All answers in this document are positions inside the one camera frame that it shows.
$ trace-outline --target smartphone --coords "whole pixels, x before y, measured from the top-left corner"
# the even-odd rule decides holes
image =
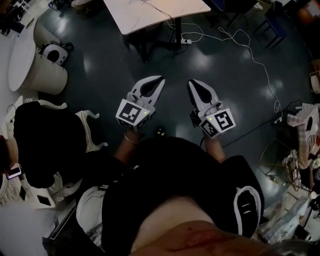
[[[12,169],[9,172],[7,172],[5,175],[7,180],[11,180],[12,178],[19,176],[20,174],[22,174],[21,166],[20,164],[16,163],[12,167]]]

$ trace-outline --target white cable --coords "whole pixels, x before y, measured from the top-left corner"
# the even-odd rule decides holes
[[[168,25],[171,29],[174,30],[174,28],[172,27],[173,25],[172,24],[169,24],[167,21],[166,21],[166,25]],[[197,26],[200,30],[201,30],[201,33],[198,33],[198,32],[184,32],[181,34],[181,38],[183,38],[183,35],[185,34],[196,34],[196,35],[201,35],[200,39],[197,40],[197,41],[191,41],[192,43],[196,43],[196,42],[199,42],[202,37],[209,37],[209,38],[214,38],[214,39],[217,39],[219,41],[225,41],[225,40],[233,40],[238,46],[243,46],[243,47],[246,47],[250,50],[250,53],[251,53],[251,59],[254,63],[256,64],[259,64],[261,66],[263,66],[264,68],[264,71],[266,73],[266,77],[267,77],[267,81],[268,81],[268,86],[269,86],[269,90],[272,94],[272,96],[276,99],[276,101],[274,102],[274,105],[273,105],[273,110],[274,112],[278,113],[279,111],[281,112],[281,118],[283,117],[283,112],[282,112],[282,107],[281,107],[281,104],[280,104],[280,101],[278,99],[278,97],[272,92],[272,89],[271,89],[271,86],[270,86],[270,79],[269,79],[269,75],[268,75],[268,72],[267,72],[267,69],[266,69],[266,66],[260,62],[257,62],[254,60],[254,55],[252,53],[252,49],[250,48],[250,36],[248,36],[248,34],[246,32],[244,32],[242,29],[238,29],[233,35],[231,35],[230,33],[224,31],[224,29],[222,27],[218,27],[218,30],[222,33],[225,33],[229,38],[224,38],[224,39],[220,39],[220,38],[217,38],[217,37],[214,37],[214,36],[211,36],[211,35],[207,35],[207,34],[204,34],[203,30],[197,25],[197,24],[194,24],[194,23],[182,23],[181,25],[194,25],[194,26]],[[239,31],[242,31],[243,33],[245,33],[245,35],[249,38],[249,42],[248,44],[241,44],[241,43],[238,43],[234,37],[236,36],[236,34],[239,32]]]

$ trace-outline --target black chair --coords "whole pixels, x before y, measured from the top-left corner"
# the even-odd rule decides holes
[[[235,13],[226,26],[228,28],[239,14],[248,12],[257,3],[257,0],[206,0],[206,3],[217,10],[217,15],[215,16],[214,21],[211,22],[211,28],[215,25],[222,12]]]
[[[284,14],[285,11],[282,3],[275,1],[272,7],[265,13],[265,21],[255,29],[254,32],[257,32],[265,23],[268,23],[269,26],[263,32],[266,32],[269,29],[272,29],[274,31],[275,37],[267,44],[267,46],[265,47],[266,49],[271,46],[277,40],[277,38],[280,39],[273,45],[272,48],[276,47],[287,37],[285,31],[282,29],[277,20],[278,17],[281,17]]]

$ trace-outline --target dark floor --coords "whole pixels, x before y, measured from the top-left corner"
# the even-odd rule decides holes
[[[308,80],[311,56],[289,18],[282,20],[288,37],[276,48],[265,49],[274,37],[272,30],[266,34],[253,32],[264,20],[263,13],[251,10],[246,17],[249,26],[245,18],[239,16],[228,32],[233,34],[242,29],[251,37],[255,60],[265,64],[271,87],[282,108],[297,99],[311,103],[313,99]],[[162,124],[171,136],[196,144],[200,142],[202,132],[193,127],[189,117],[193,107],[187,93],[187,81],[191,78],[212,86],[232,112],[236,127],[220,137],[223,145],[275,117],[275,99],[269,91],[263,67],[252,62],[247,48],[231,40],[222,42],[204,37],[174,59],[171,59],[172,52],[157,49],[144,64],[136,48],[122,36],[105,7],[92,17],[77,14],[73,8],[64,7],[57,12],[50,9],[40,20],[63,43],[74,44],[74,51],[64,64],[69,75],[66,89],[54,98],[43,94],[40,97],[67,102],[73,112],[91,110],[100,113],[96,134],[100,141],[103,139],[109,143],[111,152],[120,143],[125,131],[115,118],[121,99],[138,80],[153,75],[164,76],[166,84],[155,105],[157,114],[143,128],[147,136],[152,135],[154,127]],[[205,34],[225,37],[218,31],[218,24],[210,29],[203,14],[183,17],[182,22],[197,23]],[[219,25],[225,28],[227,22],[227,17],[222,16]],[[182,31],[197,32],[197,28],[183,26]],[[164,26],[161,37],[168,40],[170,36],[171,31]],[[189,35],[186,38],[195,40],[199,36]],[[241,34],[236,39],[242,43],[248,41]],[[275,136],[275,130],[266,124],[225,147],[227,156],[243,155],[249,162],[264,191],[266,205],[277,199],[285,189],[264,177],[258,165],[262,151]]]

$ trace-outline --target round white table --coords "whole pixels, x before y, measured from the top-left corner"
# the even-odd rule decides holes
[[[34,17],[16,38],[12,51],[8,81],[12,91],[24,87],[33,91],[57,95],[68,81],[67,71],[37,53],[37,47],[60,40],[42,27]]]

